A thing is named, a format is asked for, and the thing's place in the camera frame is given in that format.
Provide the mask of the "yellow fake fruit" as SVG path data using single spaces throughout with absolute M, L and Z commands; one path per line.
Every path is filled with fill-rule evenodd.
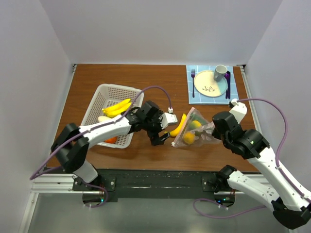
M 183 126 L 186 118 L 187 118 L 187 115 L 183 114 L 181 117 L 179 125 L 174 130 L 172 130 L 170 132 L 165 132 L 165 133 L 168 133 L 170 137 L 176 137 L 179 134 L 179 132 L 182 130 L 182 126 Z

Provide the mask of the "yellow orange fake pear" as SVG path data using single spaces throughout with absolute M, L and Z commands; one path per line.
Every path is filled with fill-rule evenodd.
M 195 142 L 196 135 L 192 132 L 186 132 L 184 133 L 182 140 L 185 144 L 191 145 Z

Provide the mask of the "clear zip top bag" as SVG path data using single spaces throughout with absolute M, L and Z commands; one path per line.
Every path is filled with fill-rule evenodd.
M 196 108 L 192 107 L 183 121 L 179 133 L 174 137 L 171 146 L 180 148 L 218 144 L 221 141 L 212 135 L 214 128 L 213 122 L 206 120 Z

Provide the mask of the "orange fake fruit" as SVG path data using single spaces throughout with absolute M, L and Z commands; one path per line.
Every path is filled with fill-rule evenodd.
M 110 144 L 115 144 L 116 141 L 117 141 L 118 137 L 115 136 L 115 137 L 112 137 L 112 138 L 109 138 L 109 139 L 106 139 L 104 142 L 105 143 L 110 143 Z

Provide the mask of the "yellow fake banana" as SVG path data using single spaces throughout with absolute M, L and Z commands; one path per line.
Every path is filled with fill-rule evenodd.
M 126 111 L 132 102 L 131 99 L 125 99 L 115 105 L 106 107 L 102 109 L 102 112 L 109 118 L 114 118 L 117 115 L 120 115 L 122 112 Z

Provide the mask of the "white fake radish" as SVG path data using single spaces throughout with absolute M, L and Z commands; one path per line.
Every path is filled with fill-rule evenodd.
M 105 122 L 105 121 L 108 121 L 108 120 L 111 120 L 111 118 L 107 117 L 107 116 L 99 116 L 97 118 L 98 122 Z

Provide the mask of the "white perforated plastic basket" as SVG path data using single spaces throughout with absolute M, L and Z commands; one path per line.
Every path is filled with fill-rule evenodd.
M 125 99 L 133 100 L 140 91 L 140 89 L 116 84 L 99 85 L 90 101 L 81 125 L 85 126 L 98 123 L 97 118 L 99 116 L 105 116 L 102 112 L 103 108 L 115 105 Z M 140 94 L 140 96 L 136 99 L 133 107 L 141 107 L 143 99 L 144 93 Z M 124 149 L 130 145 L 132 137 L 133 133 L 121 135 L 118 136 L 115 144 L 105 143 L 103 141 L 97 145 L 102 147 Z

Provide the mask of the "dark green fake cucumber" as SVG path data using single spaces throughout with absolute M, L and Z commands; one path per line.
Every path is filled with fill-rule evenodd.
M 206 125 L 208 124 L 208 121 L 203 118 L 200 114 L 192 114 L 192 121 L 198 121 L 201 125 Z

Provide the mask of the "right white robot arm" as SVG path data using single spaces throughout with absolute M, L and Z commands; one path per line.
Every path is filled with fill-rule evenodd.
M 311 219 L 311 204 L 306 194 L 294 189 L 298 182 L 285 168 L 277 168 L 273 149 L 263 135 L 255 130 L 243 130 L 231 112 L 220 112 L 213 116 L 213 135 L 220 139 L 225 148 L 240 155 L 256 167 L 270 186 L 247 178 L 236 168 L 226 165 L 216 174 L 217 187 L 242 191 L 272 211 L 275 219 L 288 229 L 297 229 Z

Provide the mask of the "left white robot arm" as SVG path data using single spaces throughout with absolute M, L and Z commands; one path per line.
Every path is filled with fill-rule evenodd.
M 93 146 L 115 136 L 122 136 L 145 130 L 153 146 L 162 145 L 170 134 L 159 133 L 177 123 L 172 108 L 163 112 L 152 101 L 141 107 L 130 108 L 116 117 L 87 126 L 67 125 L 51 147 L 52 153 L 66 173 L 73 173 L 84 182 L 89 190 L 96 190 L 102 182 L 95 167 L 86 160 L 86 154 Z

